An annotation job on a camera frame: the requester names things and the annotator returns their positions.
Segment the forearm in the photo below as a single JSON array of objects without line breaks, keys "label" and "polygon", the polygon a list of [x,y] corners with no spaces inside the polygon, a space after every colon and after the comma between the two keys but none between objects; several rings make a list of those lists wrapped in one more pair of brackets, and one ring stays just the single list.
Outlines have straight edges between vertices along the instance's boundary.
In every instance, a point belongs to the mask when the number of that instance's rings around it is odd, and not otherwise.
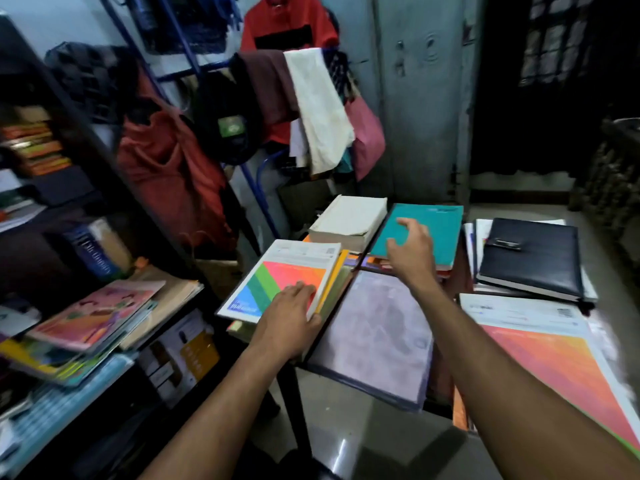
[{"label": "forearm", "polygon": [[414,296],[503,476],[640,476],[640,462],[615,437],[524,370],[440,287]]},{"label": "forearm", "polygon": [[281,363],[249,346],[141,480],[231,478],[262,398]]}]

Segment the blue checkered cloth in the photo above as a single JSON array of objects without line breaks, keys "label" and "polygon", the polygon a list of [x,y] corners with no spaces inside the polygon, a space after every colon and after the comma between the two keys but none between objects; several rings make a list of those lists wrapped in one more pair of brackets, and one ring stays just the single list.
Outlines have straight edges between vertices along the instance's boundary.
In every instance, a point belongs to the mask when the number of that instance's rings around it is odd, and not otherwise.
[{"label": "blue checkered cloth", "polygon": [[15,478],[71,421],[121,377],[134,363],[133,354],[114,354],[73,389],[50,383],[33,393],[33,406],[12,420],[20,447],[0,463],[0,476]]}]

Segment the transparent plastic folder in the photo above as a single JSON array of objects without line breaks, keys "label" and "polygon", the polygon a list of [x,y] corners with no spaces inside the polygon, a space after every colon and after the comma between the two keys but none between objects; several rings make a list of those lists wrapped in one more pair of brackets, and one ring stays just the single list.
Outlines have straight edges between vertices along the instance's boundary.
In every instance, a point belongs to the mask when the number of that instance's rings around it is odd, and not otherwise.
[{"label": "transparent plastic folder", "polygon": [[431,330],[409,289],[395,276],[360,271],[307,368],[402,409],[420,410],[432,349]]}]

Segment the tiled floor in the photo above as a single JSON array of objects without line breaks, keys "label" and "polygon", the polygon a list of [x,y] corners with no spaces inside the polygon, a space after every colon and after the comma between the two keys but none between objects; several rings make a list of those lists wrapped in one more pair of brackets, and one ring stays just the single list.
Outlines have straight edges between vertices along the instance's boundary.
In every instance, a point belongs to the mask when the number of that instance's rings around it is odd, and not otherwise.
[{"label": "tiled floor", "polygon": [[[566,219],[580,229],[582,261],[600,296],[628,371],[640,392],[640,316],[586,218],[555,205],[482,205],[469,219]],[[450,421],[429,413],[405,413],[315,374],[298,371],[309,436],[316,459],[347,479],[499,479],[484,445],[466,437]],[[272,392],[282,405],[276,384]],[[295,448],[283,412],[254,428],[254,442],[275,460]]]}]

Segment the blue book spine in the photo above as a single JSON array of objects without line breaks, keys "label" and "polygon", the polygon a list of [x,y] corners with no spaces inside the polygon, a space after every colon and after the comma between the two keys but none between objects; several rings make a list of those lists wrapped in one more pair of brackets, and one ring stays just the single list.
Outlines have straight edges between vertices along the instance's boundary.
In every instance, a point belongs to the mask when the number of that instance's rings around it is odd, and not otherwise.
[{"label": "blue book spine", "polygon": [[111,282],[123,276],[122,270],[109,259],[86,225],[64,232],[63,236],[87,269],[101,282]]}]

